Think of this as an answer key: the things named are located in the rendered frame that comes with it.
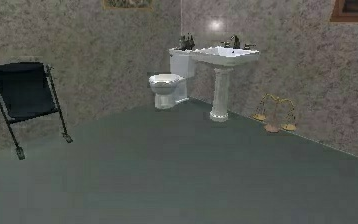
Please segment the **white pedestal sink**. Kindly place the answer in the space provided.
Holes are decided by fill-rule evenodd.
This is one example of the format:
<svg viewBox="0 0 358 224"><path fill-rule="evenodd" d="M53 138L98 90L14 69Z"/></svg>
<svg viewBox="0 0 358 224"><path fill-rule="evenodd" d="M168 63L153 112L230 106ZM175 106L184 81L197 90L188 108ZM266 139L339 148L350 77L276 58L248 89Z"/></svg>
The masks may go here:
<svg viewBox="0 0 358 224"><path fill-rule="evenodd" d="M215 122L228 120L228 90L230 74L237 66L259 59L259 50L224 48L221 46L196 49L190 53L193 60L214 67L215 83L210 119Z"/></svg>

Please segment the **dark sink faucet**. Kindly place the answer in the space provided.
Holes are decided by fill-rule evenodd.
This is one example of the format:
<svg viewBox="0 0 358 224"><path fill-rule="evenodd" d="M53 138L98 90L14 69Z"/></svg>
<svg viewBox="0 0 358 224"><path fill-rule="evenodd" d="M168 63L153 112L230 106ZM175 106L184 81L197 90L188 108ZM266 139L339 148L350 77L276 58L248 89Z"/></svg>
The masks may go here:
<svg viewBox="0 0 358 224"><path fill-rule="evenodd" d="M233 49L243 49L250 50L254 47L254 44L244 44L241 45L240 39L237 35L233 35L229 41L221 41L221 44L224 48L233 48Z"/></svg>

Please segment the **dark figurine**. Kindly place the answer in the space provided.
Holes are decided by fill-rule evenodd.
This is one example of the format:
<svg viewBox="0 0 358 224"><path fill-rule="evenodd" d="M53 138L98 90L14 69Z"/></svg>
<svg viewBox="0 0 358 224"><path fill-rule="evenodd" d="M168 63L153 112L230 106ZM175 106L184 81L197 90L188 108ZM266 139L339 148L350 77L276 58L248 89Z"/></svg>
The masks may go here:
<svg viewBox="0 0 358 224"><path fill-rule="evenodd" d="M195 47L195 42L193 36L188 34L187 36L183 35L180 37L180 46L179 49L182 51L192 50Z"/></svg>

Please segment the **white toilet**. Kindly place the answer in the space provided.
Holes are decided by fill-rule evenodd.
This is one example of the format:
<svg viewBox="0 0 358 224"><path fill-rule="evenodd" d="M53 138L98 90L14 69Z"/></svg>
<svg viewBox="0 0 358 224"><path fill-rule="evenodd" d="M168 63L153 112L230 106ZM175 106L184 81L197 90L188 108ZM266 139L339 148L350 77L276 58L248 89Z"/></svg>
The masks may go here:
<svg viewBox="0 0 358 224"><path fill-rule="evenodd" d="M170 109L189 99L187 80L195 76L195 61L191 50L169 50L169 72L149 77L157 109Z"/></svg>

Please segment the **black folding laundry hamper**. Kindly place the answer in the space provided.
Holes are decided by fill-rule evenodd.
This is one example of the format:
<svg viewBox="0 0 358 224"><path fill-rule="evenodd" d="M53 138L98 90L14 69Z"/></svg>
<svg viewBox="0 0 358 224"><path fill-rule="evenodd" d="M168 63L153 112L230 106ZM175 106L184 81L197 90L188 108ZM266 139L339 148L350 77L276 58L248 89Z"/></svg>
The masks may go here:
<svg viewBox="0 0 358 224"><path fill-rule="evenodd" d="M42 62L15 62L0 65L0 111L15 145L19 160L25 159L23 148L11 125L58 113L62 136L67 143L73 141L68 134L51 70Z"/></svg>

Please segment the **brown framed picture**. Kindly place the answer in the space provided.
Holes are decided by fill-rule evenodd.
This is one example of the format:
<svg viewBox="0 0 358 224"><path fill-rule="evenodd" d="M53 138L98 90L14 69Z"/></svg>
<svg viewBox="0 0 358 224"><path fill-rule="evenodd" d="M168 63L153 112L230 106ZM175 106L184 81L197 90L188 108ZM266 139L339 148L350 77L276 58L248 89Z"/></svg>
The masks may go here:
<svg viewBox="0 0 358 224"><path fill-rule="evenodd" d="M330 21L358 23L358 0L334 0Z"/></svg>

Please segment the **brass balance scale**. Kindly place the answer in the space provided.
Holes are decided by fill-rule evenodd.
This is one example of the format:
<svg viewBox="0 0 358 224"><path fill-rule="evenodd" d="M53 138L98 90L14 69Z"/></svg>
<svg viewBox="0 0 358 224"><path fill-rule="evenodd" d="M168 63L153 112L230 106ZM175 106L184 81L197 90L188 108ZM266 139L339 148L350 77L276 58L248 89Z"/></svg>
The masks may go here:
<svg viewBox="0 0 358 224"><path fill-rule="evenodd" d="M266 112L266 102L270 100L274 102L274 109L271 112ZM280 119L278 114L279 106L286 104L288 106L287 115ZM296 116L294 114L295 105L291 99L280 98L272 94L266 93L260 100L256 111L251 115L254 120L264 122L264 129L268 133L278 133L280 130L295 131Z"/></svg>

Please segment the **gold framed picture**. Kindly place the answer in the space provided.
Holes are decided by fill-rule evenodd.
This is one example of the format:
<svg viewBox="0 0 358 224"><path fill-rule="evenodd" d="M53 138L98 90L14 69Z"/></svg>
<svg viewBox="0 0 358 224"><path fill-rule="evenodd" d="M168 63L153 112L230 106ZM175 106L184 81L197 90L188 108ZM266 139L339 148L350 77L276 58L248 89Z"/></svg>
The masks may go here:
<svg viewBox="0 0 358 224"><path fill-rule="evenodd" d="M102 0L105 9L151 9L153 0Z"/></svg>

